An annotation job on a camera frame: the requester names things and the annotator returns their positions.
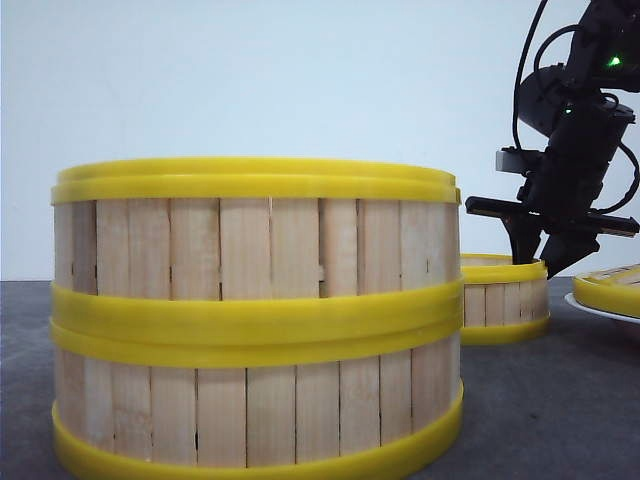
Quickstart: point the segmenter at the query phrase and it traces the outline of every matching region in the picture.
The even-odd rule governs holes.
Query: yellow rim
[[[463,327],[460,330],[462,345],[501,345],[531,340],[545,334],[549,315],[533,322],[488,327]]]
[[[462,325],[462,282],[375,295],[183,301],[88,295],[52,286],[51,336],[103,360],[251,367],[360,358],[447,337]]]
[[[213,468],[150,463],[107,453],[75,438],[52,409],[58,459],[82,480],[391,480],[403,478],[442,455],[462,423],[463,388],[449,411],[421,431],[360,453],[274,467]]]
[[[640,288],[579,275],[573,279],[573,295],[587,307],[640,318]]]
[[[379,198],[460,203],[455,177],[376,162],[185,157],[98,163],[58,175],[52,203],[109,198]]]
[[[511,259],[509,255],[463,254],[463,258]],[[462,276],[466,284],[529,282],[547,278],[544,262],[536,260],[526,265],[474,265],[463,266]]]

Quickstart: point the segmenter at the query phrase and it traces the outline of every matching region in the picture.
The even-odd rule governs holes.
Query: green led light
[[[620,60],[620,57],[616,55],[614,57],[611,57],[611,60],[609,60],[609,63],[607,63],[607,67],[615,67],[616,65],[620,65],[621,63],[622,60]]]

